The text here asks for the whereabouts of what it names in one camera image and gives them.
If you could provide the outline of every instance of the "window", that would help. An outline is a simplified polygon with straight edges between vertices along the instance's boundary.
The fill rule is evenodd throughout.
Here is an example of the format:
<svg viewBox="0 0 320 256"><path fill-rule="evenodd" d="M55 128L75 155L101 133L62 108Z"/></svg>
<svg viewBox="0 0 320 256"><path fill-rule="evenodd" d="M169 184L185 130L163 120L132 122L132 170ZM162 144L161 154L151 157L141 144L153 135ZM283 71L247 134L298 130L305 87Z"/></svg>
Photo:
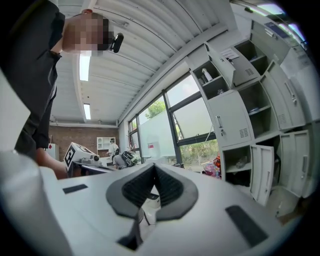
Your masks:
<svg viewBox="0 0 320 256"><path fill-rule="evenodd" d="M130 142L131 142L132 149L139 148L139 140L138 140L138 133L137 132L135 132L131 135Z"/></svg>
<svg viewBox="0 0 320 256"><path fill-rule="evenodd" d="M137 119L133 119L130 123L129 123L129 132L132 132L134 130L137 129Z"/></svg>
<svg viewBox="0 0 320 256"><path fill-rule="evenodd" d="M142 163L178 162L202 171L219 151L205 101L190 74L138 113L129 122L129 131L132 150L140 154Z"/></svg>
<svg viewBox="0 0 320 256"><path fill-rule="evenodd" d="M174 113L176 120L176 131L180 139L194 137L197 135L213 132L212 122L202 98L178 109Z"/></svg>
<svg viewBox="0 0 320 256"><path fill-rule="evenodd" d="M192 171L203 171L205 164L212 162L218 155L216 139L180 146L184 168Z"/></svg>
<svg viewBox="0 0 320 256"><path fill-rule="evenodd" d="M153 102L149 107L147 107L140 115L139 115L139 123L140 125L144 124L146 121L151 120L156 117L158 114L166 111L166 105L164 101L164 97L160 97L155 102Z"/></svg>
<svg viewBox="0 0 320 256"><path fill-rule="evenodd" d="M199 88L194 78L189 75L167 92L170 106L174 106L196 92L199 92Z"/></svg>
<svg viewBox="0 0 320 256"><path fill-rule="evenodd" d="M139 115L141 154L165 164L176 163L175 147L164 98L160 97Z"/></svg>

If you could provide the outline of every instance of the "wall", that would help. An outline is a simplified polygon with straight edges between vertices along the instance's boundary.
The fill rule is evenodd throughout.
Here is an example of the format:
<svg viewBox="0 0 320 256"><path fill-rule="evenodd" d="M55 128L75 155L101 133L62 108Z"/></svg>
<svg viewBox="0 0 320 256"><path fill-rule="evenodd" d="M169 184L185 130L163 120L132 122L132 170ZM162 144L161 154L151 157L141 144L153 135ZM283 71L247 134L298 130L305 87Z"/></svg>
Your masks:
<svg viewBox="0 0 320 256"><path fill-rule="evenodd" d="M128 138L128 131L129 131L129 123L128 121L124 120L119 125L119 135L120 142L118 144L120 152L128 150L129 147L129 138Z"/></svg>
<svg viewBox="0 0 320 256"><path fill-rule="evenodd" d="M97 137L115 137L119 145L119 134L116 128L87 128L87 127L60 127L49 126L49 135L52 135L52 143L59 145L59 159L63 160L71 142L85 146L97 153ZM99 152L105 157L106 152Z"/></svg>

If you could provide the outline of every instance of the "tree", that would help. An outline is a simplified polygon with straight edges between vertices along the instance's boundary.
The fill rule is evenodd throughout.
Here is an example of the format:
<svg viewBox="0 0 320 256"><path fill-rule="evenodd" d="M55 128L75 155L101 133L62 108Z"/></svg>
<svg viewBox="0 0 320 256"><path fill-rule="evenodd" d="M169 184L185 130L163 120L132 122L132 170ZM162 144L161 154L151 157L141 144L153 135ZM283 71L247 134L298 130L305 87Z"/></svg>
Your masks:
<svg viewBox="0 0 320 256"><path fill-rule="evenodd" d="M165 109L166 109L165 102L157 100L148 107L148 113L145 114L145 117L148 119L152 119L156 115L164 111Z"/></svg>

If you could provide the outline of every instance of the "black shirt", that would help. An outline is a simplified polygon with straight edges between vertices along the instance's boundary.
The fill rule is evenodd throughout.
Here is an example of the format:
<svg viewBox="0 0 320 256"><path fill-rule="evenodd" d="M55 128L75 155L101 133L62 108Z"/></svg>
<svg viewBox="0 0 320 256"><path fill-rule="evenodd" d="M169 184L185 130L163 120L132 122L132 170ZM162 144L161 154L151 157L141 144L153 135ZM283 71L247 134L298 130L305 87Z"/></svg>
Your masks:
<svg viewBox="0 0 320 256"><path fill-rule="evenodd" d="M30 110L15 149L36 158L36 149L48 148L49 123L56 96L56 64L51 49L62 38L65 16L53 3L38 0L24 13L8 38L2 70Z"/></svg>

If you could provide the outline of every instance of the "open locker door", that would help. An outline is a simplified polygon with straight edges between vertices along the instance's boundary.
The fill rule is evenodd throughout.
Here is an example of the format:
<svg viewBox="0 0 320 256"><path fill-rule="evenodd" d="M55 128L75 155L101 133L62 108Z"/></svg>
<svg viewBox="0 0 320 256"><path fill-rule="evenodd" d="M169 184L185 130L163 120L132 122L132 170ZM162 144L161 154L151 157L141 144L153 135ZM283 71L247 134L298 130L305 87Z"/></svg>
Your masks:
<svg viewBox="0 0 320 256"><path fill-rule="evenodd" d="M236 69L234 66L220 54L215 51L208 43L204 43L204 47L209 55L209 60L223 76L224 80L231 89L234 84L234 76Z"/></svg>
<svg viewBox="0 0 320 256"><path fill-rule="evenodd" d="M265 206L274 176L274 147L250 145L250 151L252 164L250 193L254 200Z"/></svg>

